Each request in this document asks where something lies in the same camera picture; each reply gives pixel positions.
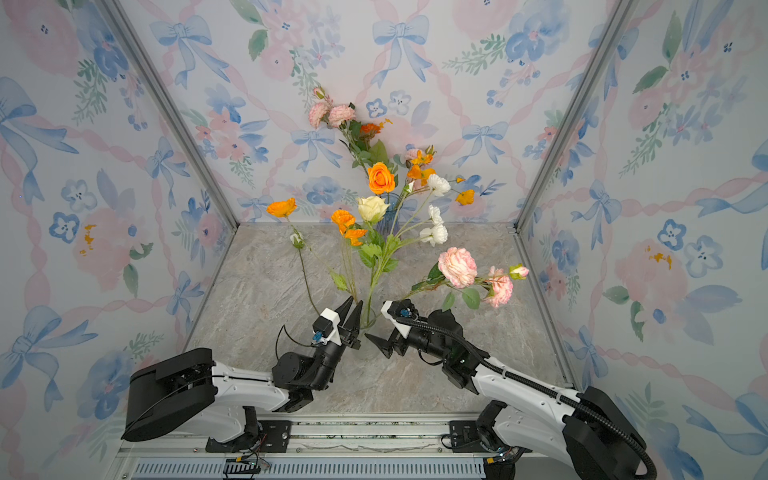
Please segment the orange poppy stem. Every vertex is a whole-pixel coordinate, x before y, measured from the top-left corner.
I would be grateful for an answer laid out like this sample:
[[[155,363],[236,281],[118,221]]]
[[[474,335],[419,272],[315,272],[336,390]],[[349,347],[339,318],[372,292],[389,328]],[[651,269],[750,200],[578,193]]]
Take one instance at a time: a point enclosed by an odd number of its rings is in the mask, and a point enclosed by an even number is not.
[[[404,193],[407,196],[413,194],[429,193],[433,197],[447,197],[450,194],[455,196],[455,202],[461,206],[468,206],[474,203],[475,190],[467,189],[467,180],[463,177],[456,177],[454,180],[441,176],[433,168],[436,149],[430,145],[423,150],[429,154],[431,161],[424,165],[411,166],[407,163],[407,181]]]

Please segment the small pink rose stem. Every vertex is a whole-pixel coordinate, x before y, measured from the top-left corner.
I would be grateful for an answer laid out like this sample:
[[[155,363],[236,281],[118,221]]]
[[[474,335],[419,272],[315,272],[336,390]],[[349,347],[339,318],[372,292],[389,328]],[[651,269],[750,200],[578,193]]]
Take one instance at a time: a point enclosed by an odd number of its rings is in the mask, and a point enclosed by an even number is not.
[[[443,310],[450,309],[456,298],[472,310],[479,309],[481,304],[498,309],[511,300],[515,282],[527,279],[529,274],[530,270],[522,263],[507,268],[491,266],[483,273],[467,249],[450,247],[439,255],[427,276],[414,284],[405,297],[445,287],[448,295]]]

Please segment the white cream rose stem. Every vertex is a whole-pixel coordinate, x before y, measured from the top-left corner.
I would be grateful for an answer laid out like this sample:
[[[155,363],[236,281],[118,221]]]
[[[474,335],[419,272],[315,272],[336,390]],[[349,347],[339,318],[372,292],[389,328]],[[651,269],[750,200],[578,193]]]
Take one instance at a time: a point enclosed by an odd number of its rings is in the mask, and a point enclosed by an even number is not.
[[[408,198],[404,193],[404,190],[402,192],[402,195],[400,196],[400,204],[398,208],[398,218],[400,216],[400,210],[402,207],[402,203]],[[417,227],[422,226],[426,223],[426,220],[415,223],[413,225],[410,224],[410,222],[414,219],[414,217],[411,217],[405,224],[405,227],[401,230],[399,230],[396,234],[392,235],[390,234],[388,236],[388,244],[391,248],[391,257],[387,270],[385,273],[393,272],[397,265],[398,260],[394,258],[395,253],[400,250],[401,248],[414,244],[416,242],[422,242],[422,243],[429,243],[431,246],[444,244],[448,239],[448,232],[447,228],[444,225],[444,221],[441,216],[440,209],[430,203],[430,199],[433,196],[428,193],[426,199],[422,202],[420,207],[417,209],[415,215],[417,215],[425,206],[428,207],[428,213],[429,213],[429,221],[432,223],[430,227],[425,227],[421,229],[418,233],[417,237],[409,237],[407,235],[408,232],[411,232],[415,230]]]

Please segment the clear glass jar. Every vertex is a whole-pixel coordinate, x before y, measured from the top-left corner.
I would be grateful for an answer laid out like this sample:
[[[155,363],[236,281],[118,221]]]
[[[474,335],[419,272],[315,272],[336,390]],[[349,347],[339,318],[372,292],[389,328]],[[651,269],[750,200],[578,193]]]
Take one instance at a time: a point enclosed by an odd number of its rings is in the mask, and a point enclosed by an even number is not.
[[[376,322],[376,315],[372,312],[369,305],[364,302],[363,310],[360,320],[360,332],[358,336],[353,336],[353,343],[351,348],[353,350],[359,350],[361,342],[364,339],[364,333],[367,332]]]

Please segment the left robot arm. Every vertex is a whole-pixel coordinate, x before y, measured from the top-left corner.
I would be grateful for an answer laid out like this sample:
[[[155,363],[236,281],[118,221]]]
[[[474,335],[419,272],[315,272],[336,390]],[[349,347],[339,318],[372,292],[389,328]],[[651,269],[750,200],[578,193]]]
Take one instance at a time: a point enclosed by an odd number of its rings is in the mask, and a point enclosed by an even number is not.
[[[269,372],[217,362],[195,348],[134,373],[122,438],[132,443],[170,433],[201,435],[209,453],[256,448],[267,438],[261,411],[292,413],[327,389],[343,354],[360,346],[362,302],[348,297],[312,325],[312,354],[286,352]]]

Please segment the cream yellow rose stem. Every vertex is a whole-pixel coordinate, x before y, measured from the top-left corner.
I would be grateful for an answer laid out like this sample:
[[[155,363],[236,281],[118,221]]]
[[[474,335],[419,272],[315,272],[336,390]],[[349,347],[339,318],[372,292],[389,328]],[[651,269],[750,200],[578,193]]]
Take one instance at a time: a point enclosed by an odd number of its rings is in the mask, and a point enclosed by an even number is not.
[[[369,287],[364,302],[373,312],[374,293],[382,275],[391,263],[391,248],[388,237],[382,237],[375,226],[387,209],[387,204],[379,196],[369,196],[358,199],[358,213],[362,220],[365,234],[358,247],[363,264],[370,270]]]

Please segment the pink rose bunch stem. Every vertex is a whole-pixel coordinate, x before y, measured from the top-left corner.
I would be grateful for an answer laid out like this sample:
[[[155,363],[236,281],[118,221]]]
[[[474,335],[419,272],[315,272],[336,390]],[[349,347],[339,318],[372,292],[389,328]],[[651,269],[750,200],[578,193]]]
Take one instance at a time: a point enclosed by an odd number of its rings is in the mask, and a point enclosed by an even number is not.
[[[357,119],[355,105],[353,103],[346,105],[335,104],[322,87],[313,88],[311,95],[315,104],[308,113],[310,125],[315,129],[325,126],[340,132],[342,135],[341,143],[352,155],[352,166],[362,167],[365,171],[368,171],[370,167],[365,167],[358,157],[360,153],[360,147],[358,146],[360,128],[366,123]],[[388,167],[391,166],[390,158],[385,164]]]

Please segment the blue purple glass vase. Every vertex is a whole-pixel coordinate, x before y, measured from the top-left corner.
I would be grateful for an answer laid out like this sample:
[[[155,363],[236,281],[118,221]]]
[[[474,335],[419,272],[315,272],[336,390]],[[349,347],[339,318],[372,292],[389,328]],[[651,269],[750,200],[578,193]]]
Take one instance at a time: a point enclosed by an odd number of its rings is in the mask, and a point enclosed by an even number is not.
[[[375,230],[382,237],[388,237],[390,234],[396,234],[399,230],[398,208],[401,198],[396,193],[381,194],[380,198],[387,204],[387,209],[376,224]]]

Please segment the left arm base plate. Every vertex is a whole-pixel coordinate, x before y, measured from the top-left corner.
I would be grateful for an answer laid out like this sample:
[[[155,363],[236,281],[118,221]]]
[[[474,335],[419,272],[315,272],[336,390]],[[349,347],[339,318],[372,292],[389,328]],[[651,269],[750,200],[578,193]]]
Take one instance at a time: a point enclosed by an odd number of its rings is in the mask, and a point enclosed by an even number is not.
[[[287,420],[256,421],[246,424],[244,432],[228,442],[209,438],[206,453],[286,453],[292,422]]]

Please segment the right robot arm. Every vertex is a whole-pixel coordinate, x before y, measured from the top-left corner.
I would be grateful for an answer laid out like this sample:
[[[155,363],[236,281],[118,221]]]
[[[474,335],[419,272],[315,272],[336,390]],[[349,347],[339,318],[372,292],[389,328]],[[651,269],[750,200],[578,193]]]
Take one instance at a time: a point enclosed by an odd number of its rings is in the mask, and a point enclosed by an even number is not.
[[[381,313],[393,331],[369,339],[386,357],[410,349],[430,355],[454,386],[488,399],[474,426],[487,465],[539,453],[582,479],[657,478],[645,440],[601,390],[552,386],[504,365],[466,340],[449,310],[423,317],[401,300],[385,302]]]

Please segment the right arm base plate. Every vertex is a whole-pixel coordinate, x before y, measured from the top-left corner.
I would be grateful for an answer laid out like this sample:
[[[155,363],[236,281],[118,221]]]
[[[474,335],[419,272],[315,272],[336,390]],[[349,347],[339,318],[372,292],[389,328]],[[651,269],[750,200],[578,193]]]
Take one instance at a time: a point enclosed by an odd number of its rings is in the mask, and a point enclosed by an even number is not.
[[[482,453],[497,455],[507,452],[509,445],[475,421],[452,420],[448,423],[448,448],[454,453]]]

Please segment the dark orange gerbera stem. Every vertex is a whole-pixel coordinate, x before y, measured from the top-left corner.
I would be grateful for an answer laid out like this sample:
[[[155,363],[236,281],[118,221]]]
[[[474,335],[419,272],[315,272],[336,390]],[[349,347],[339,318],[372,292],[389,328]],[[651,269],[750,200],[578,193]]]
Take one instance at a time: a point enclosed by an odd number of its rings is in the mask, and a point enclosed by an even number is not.
[[[376,163],[387,163],[389,155],[383,141],[378,135],[392,122],[389,119],[379,123],[366,123],[360,128],[360,137],[358,146],[360,153],[359,160],[365,167],[372,167]]]

